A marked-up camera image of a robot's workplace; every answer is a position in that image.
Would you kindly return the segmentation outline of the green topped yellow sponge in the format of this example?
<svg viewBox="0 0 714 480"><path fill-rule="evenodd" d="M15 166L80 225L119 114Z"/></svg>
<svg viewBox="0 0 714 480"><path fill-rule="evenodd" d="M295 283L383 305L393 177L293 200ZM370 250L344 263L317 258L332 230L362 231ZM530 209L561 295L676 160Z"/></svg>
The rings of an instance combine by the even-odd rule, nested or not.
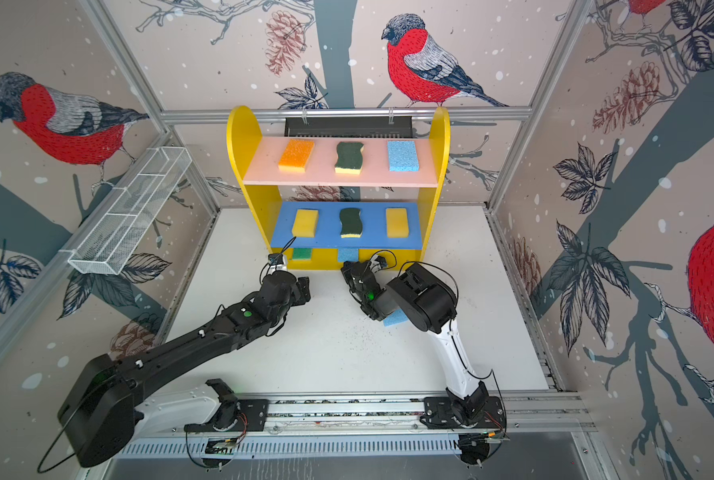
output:
<svg viewBox="0 0 714 480"><path fill-rule="evenodd" d="M291 259L293 261L310 261L312 259L311 248L294 248Z"/></svg>

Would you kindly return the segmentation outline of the blue sponge front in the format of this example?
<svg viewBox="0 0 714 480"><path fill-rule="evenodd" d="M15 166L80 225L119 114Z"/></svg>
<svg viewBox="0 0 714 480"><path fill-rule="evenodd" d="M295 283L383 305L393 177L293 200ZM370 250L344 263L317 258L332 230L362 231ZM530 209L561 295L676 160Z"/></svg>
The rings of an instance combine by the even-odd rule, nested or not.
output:
<svg viewBox="0 0 714 480"><path fill-rule="evenodd" d="M341 248L337 251L337 261L340 263L358 262L359 250L357 248Z"/></svg>

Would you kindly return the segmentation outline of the blue sponge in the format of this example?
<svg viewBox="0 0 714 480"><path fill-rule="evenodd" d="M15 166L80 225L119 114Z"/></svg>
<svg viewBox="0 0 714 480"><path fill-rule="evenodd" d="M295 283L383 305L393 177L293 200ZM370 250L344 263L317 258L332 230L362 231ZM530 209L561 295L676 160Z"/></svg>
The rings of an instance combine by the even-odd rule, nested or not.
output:
<svg viewBox="0 0 714 480"><path fill-rule="evenodd" d="M337 261L340 263L358 262L359 250L357 248L341 248L337 251Z"/></svg>
<svg viewBox="0 0 714 480"><path fill-rule="evenodd" d="M419 160L416 143L409 141L389 141L387 143L387 159L391 172L417 172Z"/></svg>
<svg viewBox="0 0 714 480"><path fill-rule="evenodd" d="M398 325L404 322L408 321L407 315L401 310L397 309L394 312L392 312L390 315L388 315L386 318L383 319L383 325L385 327L390 327L394 325Z"/></svg>

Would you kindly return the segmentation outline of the dark green scrub sponge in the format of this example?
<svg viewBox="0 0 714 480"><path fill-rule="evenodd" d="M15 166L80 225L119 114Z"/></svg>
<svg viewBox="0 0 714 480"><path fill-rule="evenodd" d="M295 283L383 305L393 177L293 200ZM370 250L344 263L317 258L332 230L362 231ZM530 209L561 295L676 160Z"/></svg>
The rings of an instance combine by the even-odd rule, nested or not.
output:
<svg viewBox="0 0 714 480"><path fill-rule="evenodd" d="M343 208L339 212L341 238L360 238L364 231L360 208Z"/></svg>
<svg viewBox="0 0 714 480"><path fill-rule="evenodd" d="M339 142L336 147L337 160L334 170L337 174L359 175L363 167L362 142Z"/></svg>

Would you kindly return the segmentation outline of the yellow sponge front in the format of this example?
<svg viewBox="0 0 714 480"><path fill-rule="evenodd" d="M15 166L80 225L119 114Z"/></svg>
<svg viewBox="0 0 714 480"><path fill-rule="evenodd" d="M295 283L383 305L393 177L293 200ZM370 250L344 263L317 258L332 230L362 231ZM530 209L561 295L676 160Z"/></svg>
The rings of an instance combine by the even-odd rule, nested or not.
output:
<svg viewBox="0 0 714 480"><path fill-rule="evenodd" d="M404 239L409 236L410 227L406 208L387 208L385 218L386 236L389 239Z"/></svg>

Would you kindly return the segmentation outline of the dark green scrub sponge front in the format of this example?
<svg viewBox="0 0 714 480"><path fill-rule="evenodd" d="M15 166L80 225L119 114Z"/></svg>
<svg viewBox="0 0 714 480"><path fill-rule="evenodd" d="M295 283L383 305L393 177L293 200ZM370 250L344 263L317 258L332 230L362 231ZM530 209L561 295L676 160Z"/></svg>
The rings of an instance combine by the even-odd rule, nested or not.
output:
<svg viewBox="0 0 714 480"><path fill-rule="evenodd" d="M336 147L337 160L334 170L337 174L359 175L363 167L362 142L339 142Z"/></svg>

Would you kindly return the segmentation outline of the orange topped yellow sponge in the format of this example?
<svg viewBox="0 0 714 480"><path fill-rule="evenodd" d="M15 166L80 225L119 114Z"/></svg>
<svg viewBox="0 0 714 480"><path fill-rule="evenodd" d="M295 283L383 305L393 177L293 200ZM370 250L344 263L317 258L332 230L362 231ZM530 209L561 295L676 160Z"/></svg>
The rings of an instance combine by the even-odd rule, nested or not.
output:
<svg viewBox="0 0 714 480"><path fill-rule="evenodd" d="M278 163L282 172L304 173L315 142L311 140L289 140Z"/></svg>

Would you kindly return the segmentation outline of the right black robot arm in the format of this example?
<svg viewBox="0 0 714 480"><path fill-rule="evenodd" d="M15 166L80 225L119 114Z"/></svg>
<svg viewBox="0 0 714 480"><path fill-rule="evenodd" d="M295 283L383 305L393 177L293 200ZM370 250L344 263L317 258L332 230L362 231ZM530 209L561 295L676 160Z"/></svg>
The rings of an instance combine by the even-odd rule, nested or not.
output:
<svg viewBox="0 0 714 480"><path fill-rule="evenodd" d="M476 424L485 415L489 393L485 379L470 369L454 325L458 288L449 287L435 276L430 271L432 264L420 261L404 263L397 275L382 286L375 276L382 264L380 260L344 262L341 273L350 294L370 319L386 321L401 313L418 330L431 336L454 417L466 427Z"/></svg>

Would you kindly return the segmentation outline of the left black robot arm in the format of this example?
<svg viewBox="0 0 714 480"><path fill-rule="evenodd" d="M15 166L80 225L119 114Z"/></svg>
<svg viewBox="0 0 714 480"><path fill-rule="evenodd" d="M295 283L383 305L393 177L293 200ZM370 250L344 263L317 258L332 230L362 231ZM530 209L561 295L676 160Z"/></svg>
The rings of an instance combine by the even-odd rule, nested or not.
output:
<svg viewBox="0 0 714 480"><path fill-rule="evenodd" d="M196 329L147 350L114 360L90 360L57 418L80 466L97 466L120 452L142 424L137 407L198 366L239 350L284 324L289 310L311 300L310 280L277 270L258 291L225 307Z"/></svg>

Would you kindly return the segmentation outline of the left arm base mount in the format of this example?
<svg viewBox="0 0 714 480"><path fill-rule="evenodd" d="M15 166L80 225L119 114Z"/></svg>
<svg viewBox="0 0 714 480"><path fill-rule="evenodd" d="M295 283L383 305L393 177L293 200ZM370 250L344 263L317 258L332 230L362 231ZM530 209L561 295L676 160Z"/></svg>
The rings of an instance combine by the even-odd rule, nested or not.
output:
<svg viewBox="0 0 714 480"><path fill-rule="evenodd" d="M209 379L206 386L214 393L208 400L218 405L200 422L184 425L189 433L261 432L264 430L270 402L268 399L242 399L221 379Z"/></svg>

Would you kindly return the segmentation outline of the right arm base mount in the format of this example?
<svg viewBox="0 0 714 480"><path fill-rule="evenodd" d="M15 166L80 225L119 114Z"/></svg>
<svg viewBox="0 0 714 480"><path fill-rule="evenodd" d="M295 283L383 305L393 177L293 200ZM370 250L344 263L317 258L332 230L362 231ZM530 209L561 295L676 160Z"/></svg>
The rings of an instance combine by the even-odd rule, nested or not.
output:
<svg viewBox="0 0 714 480"><path fill-rule="evenodd" d="M483 381L471 395L459 398L447 390L445 396L426 397L419 421L429 429L488 428L503 430L506 411L502 399L491 395Z"/></svg>

